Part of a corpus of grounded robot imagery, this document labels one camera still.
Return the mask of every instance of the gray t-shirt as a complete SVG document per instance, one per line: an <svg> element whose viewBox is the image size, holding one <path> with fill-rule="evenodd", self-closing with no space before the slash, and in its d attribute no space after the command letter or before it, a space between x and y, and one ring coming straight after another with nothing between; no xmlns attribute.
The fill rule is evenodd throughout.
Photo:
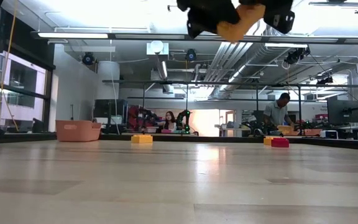
<svg viewBox="0 0 358 224"><path fill-rule="evenodd" d="M283 108L280 108L277 105L277 102L270 102L268 105L266 105L264 115L268 116L270 118L270 121L274 125L283 125L285 115L288 114L288 108L287 106L284 106Z"/></svg>

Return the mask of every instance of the wooden floor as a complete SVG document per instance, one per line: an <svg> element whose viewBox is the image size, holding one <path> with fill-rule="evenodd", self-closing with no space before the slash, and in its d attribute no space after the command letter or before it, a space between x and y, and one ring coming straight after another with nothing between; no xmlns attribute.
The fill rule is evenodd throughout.
<svg viewBox="0 0 358 224"><path fill-rule="evenodd" d="M0 144L0 224L358 224L358 150Z"/></svg>

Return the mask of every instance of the red block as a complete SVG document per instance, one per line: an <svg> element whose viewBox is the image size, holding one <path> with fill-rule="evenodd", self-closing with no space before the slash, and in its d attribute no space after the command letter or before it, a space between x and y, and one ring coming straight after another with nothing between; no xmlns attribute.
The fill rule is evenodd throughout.
<svg viewBox="0 0 358 224"><path fill-rule="evenodd" d="M272 140L272 147L290 147L290 142L286 138L275 138Z"/></svg>

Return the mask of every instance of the man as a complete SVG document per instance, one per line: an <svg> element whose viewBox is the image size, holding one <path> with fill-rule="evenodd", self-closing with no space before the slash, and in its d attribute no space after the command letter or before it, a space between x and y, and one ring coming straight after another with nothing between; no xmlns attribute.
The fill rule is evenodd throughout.
<svg viewBox="0 0 358 224"><path fill-rule="evenodd" d="M283 93L278 100L269 103L264 112L265 124L274 124L278 126L283 125L284 121L286 121L291 127L294 127L295 124L288 116L287 104L290 100L290 95L288 93Z"/></svg>

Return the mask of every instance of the yellow block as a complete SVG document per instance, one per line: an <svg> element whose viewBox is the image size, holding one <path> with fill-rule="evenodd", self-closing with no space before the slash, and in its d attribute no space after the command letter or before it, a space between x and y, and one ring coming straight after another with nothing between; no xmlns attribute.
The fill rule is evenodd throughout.
<svg viewBox="0 0 358 224"><path fill-rule="evenodd" d="M264 138L264 145L271 146L273 138Z"/></svg>
<svg viewBox="0 0 358 224"><path fill-rule="evenodd" d="M149 134L136 134L131 137L132 143L144 144L144 143L153 143L153 136Z"/></svg>

